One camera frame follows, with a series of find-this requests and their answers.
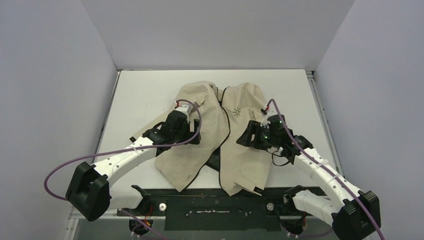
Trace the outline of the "beige zip jacket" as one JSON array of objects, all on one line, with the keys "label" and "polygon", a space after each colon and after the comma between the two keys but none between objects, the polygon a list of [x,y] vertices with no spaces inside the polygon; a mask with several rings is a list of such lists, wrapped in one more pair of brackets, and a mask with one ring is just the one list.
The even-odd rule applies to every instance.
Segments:
[{"label": "beige zip jacket", "polygon": [[267,152],[237,144],[249,121],[261,122],[266,100],[260,87],[241,83],[223,90],[209,81],[183,85],[177,100],[191,101],[198,110],[190,118],[202,118],[199,144],[172,147],[157,156],[155,168],[177,190],[186,189],[215,150],[220,151],[219,184],[230,196],[241,190],[261,195],[271,168]]}]

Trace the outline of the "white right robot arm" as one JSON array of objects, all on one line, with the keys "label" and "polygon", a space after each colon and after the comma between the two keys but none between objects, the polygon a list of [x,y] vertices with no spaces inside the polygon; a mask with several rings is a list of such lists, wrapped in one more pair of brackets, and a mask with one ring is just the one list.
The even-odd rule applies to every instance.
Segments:
[{"label": "white right robot arm", "polygon": [[281,157],[303,171],[325,193],[322,197],[303,186],[286,191],[284,210],[306,212],[332,227],[340,240],[362,240],[381,227],[380,200],[341,176],[302,135],[286,126],[284,117],[272,115],[265,122],[250,120],[237,144],[257,150],[275,148]]}]

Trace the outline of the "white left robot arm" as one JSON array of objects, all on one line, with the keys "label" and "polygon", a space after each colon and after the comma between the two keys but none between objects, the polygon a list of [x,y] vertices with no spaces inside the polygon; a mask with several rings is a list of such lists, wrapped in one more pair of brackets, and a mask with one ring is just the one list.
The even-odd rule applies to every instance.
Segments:
[{"label": "white left robot arm", "polygon": [[200,143],[203,119],[189,119],[189,111],[182,107],[171,111],[165,121],[147,129],[128,147],[117,153],[107,153],[107,158],[93,164],[82,162],[71,178],[65,194],[88,221],[100,218],[106,211],[131,209],[137,215],[145,214],[150,202],[134,186],[128,194],[113,189],[113,185],[128,172],[147,160],[153,159],[176,146]]}]

